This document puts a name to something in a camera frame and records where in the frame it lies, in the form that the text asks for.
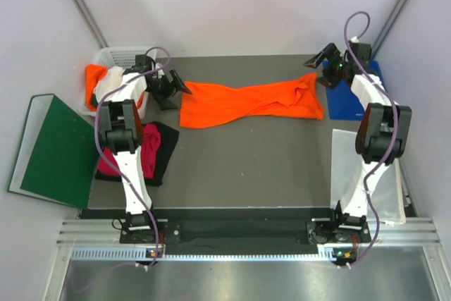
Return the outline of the blue folder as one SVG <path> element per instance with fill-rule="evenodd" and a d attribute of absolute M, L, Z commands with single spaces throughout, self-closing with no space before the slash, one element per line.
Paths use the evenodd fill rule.
<path fill-rule="evenodd" d="M 366 64 L 366 72 L 371 81 L 359 69 L 354 61 L 342 61 L 341 80 L 333 89 L 326 88 L 328 114 L 331 120 L 361 121 L 371 102 L 384 104 L 386 97 L 373 86 L 377 83 L 385 87 L 383 76 L 377 61 Z"/>

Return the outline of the magenta folded t shirt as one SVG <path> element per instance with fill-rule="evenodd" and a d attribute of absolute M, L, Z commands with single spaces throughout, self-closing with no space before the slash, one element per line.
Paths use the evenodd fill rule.
<path fill-rule="evenodd" d="M 144 140 L 142 143 L 141 163 L 145 179 L 152 179 L 156 170 L 157 151 L 161 146 L 161 133 L 154 124 L 144 127 Z M 121 176 L 114 171 L 104 159 L 100 159 L 98 174 L 109 180 L 120 180 Z"/>

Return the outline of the aluminium frame rail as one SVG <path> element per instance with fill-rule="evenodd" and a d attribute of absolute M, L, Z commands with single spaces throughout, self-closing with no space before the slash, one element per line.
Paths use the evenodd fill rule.
<path fill-rule="evenodd" d="M 57 243 L 67 245 L 117 245 L 120 231 L 111 222 L 99 220 L 65 220 L 59 231 Z M 376 246 L 424 247 L 438 246 L 440 238 L 431 218 L 407 218 L 403 224 L 380 225 Z"/>

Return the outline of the white perforated plastic basket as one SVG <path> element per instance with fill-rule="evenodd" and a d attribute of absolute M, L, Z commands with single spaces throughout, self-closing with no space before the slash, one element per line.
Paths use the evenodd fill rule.
<path fill-rule="evenodd" d="M 107 68 L 111 68 L 113 66 L 120 66 L 124 69 L 130 68 L 135 65 L 135 56 L 138 54 L 144 54 L 149 46 L 124 46 L 124 47 L 106 47 L 100 49 L 94 58 L 92 59 L 92 64 L 105 66 Z M 149 56 L 153 59 L 156 58 L 157 52 L 151 51 L 149 52 Z M 147 110 L 147 105 L 149 102 L 149 93 L 143 93 L 143 100 L 141 106 L 138 108 L 138 114 L 141 119 L 144 118 Z M 80 105 L 78 108 L 78 113 L 82 116 L 95 116 L 95 112 L 91 111 L 85 106 L 85 95 L 80 100 Z"/>

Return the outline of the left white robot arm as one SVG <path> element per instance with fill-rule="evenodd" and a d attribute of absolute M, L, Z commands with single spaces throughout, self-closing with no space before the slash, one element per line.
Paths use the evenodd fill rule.
<path fill-rule="evenodd" d="M 176 109 L 169 99 L 175 93 L 191 93 L 176 70 L 165 74 L 160 64 L 129 69 L 114 66 L 105 71 L 93 91 L 98 103 L 95 141 L 101 157 L 99 172 L 118 176 L 126 198 L 122 243 L 159 241 L 160 226 L 147 186 L 162 184 L 180 134 L 163 123 L 141 122 L 137 101 L 145 92 L 161 110 Z"/>

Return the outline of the white t shirt in basket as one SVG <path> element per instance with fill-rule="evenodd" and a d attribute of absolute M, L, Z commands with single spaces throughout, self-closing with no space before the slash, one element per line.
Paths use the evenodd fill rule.
<path fill-rule="evenodd" d="M 114 66 L 107 70 L 106 75 L 94 88 L 94 95 L 98 102 L 100 102 L 107 93 L 115 90 L 121 85 L 124 70 L 125 69 L 120 66 Z"/>

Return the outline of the orange t shirt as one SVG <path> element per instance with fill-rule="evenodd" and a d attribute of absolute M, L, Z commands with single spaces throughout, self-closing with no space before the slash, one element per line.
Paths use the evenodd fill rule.
<path fill-rule="evenodd" d="M 182 128 L 212 128 L 248 116 L 315 119 L 324 117 L 316 95 L 316 74 L 267 85 L 231 88 L 188 82 L 183 94 L 179 124 Z"/>
<path fill-rule="evenodd" d="M 92 96 L 97 83 L 107 74 L 105 66 L 89 64 L 85 68 L 85 106 L 88 111 L 95 111 L 96 106 L 92 103 Z"/>

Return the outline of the black folded t shirt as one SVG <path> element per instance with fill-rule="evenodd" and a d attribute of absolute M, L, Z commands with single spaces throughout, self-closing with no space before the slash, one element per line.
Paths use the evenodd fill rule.
<path fill-rule="evenodd" d="M 152 179 L 145 179 L 144 181 L 146 183 L 146 186 L 151 187 L 159 187 L 163 184 L 163 176 L 166 172 L 166 169 L 168 167 L 169 161 L 172 157 L 173 151 L 175 149 L 175 146 L 178 143 L 179 138 L 179 132 L 163 123 L 154 121 L 148 124 L 154 124 L 158 131 L 161 133 L 161 146 L 159 147 L 159 150 L 157 151 L 157 158 L 156 158 L 156 170 L 154 172 L 154 177 Z M 104 154 L 106 158 L 115 166 L 118 167 L 118 164 L 116 160 L 113 158 L 113 153 L 110 149 L 104 147 L 102 149 L 104 151 Z M 111 181 L 111 182 L 121 182 L 120 180 L 109 180 L 108 178 L 102 178 L 98 174 L 98 168 L 95 175 L 95 178 L 98 180 L 105 180 L 105 181 Z"/>

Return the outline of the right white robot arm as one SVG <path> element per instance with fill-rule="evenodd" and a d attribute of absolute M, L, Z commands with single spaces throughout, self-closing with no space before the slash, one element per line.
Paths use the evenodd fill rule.
<path fill-rule="evenodd" d="M 412 110 L 389 98 L 378 74 L 369 69 L 370 57 L 370 44 L 352 40 L 345 52 L 329 43 L 304 62 L 306 67 L 316 69 L 325 61 L 319 84 L 333 90 L 346 83 L 365 110 L 355 139 L 360 165 L 330 217 L 309 223 L 309 239 L 316 244 L 369 240 L 366 215 L 373 209 L 371 197 L 407 145 Z"/>

